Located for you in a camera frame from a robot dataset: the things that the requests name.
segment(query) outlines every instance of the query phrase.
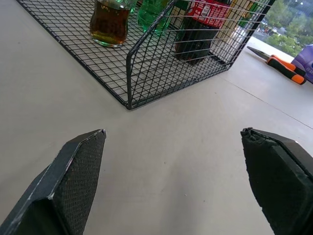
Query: red label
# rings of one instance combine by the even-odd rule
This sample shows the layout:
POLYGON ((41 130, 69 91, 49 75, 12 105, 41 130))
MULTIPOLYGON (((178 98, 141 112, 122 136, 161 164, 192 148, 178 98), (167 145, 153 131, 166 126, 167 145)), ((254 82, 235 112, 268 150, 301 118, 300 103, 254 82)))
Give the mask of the red label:
POLYGON ((228 5, 215 0, 198 1, 191 3, 187 16, 194 16, 193 19, 196 21, 220 28, 228 13, 228 5))

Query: wire basket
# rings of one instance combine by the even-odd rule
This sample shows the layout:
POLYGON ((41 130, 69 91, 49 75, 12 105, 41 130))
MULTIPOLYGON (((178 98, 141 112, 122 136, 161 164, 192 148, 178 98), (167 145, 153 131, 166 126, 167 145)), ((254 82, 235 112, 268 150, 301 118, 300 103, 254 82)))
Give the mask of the wire basket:
POLYGON ((176 48, 179 43, 198 41, 178 41, 180 33, 212 30, 183 26, 184 20, 190 19, 187 12, 191 5, 201 0, 171 0, 145 33, 137 23, 138 2, 129 16, 126 42, 120 48, 103 47, 91 39, 94 0, 17 1, 122 105, 133 109, 228 70, 275 0, 233 0, 224 18, 205 17, 223 24, 216 36, 208 39, 210 49, 195 65, 192 61, 199 58, 181 59, 179 55, 187 52, 177 52, 176 48), (161 19, 170 24, 156 33, 161 19))

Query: brown liquid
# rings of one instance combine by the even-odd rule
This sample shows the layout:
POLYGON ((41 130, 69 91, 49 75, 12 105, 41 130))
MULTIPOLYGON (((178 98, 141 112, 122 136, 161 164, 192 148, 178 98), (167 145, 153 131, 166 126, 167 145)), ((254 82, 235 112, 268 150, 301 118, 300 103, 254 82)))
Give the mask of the brown liquid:
POLYGON ((129 13, 130 8, 122 3, 96 0, 89 27, 92 38, 109 47, 122 45, 127 36, 129 13))

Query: white table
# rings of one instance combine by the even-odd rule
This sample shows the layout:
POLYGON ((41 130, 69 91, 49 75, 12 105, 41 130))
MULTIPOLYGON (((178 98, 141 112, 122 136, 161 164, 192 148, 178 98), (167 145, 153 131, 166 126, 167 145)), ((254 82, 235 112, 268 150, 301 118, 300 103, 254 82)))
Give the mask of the white table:
POLYGON ((273 234, 239 131, 313 153, 312 84, 244 50, 229 71, 130 112, 14 0, 0 1, 0 29, 0 221, 67 140, 105 128, 85 235, 273 234))

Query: orange handle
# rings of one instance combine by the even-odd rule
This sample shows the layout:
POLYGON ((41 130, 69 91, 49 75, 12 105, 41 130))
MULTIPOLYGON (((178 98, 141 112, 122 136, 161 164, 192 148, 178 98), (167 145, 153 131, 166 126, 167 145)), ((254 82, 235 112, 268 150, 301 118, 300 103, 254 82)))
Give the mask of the orange handle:
POLYGON ((280 71, 284 76, 289 78, 290 80, 302 85, 306 82, 306 79, 301 75, 298 75, 296 72, 290 70, 285 65, 283 65, 279 60, 274 57, 270 57, 267 61, 267 64, 274 69, 280 71))
POLYGON ((288 69, 290 69, 292 71, 294 71, 295 68, 296 68, 295 65, 293 65, 291 63, 288 63, 288 62, 286 62, 284 60, 279 59, 278 56, 276 56, 276 55, 271 55, 271 57, 274 57, 276 60, 278 60, 280 63, 282 63, 284 66, 286 66, 288 69))
POLYGON ((296 65, 293 65, 293 64, 288 63, 288 62, 286 62, 284 60, 281 60, 276 55, 271 55, 270 58, 275 58, 276 60, 278 60, 281 64, 283 64, 288 69, 294 71, 295 73, 297 73, 297 74, 299 74, 299 75, 301 75, 303 77, 305 76, 305 71, 303 71, 302 69, 300 69, 296 65))

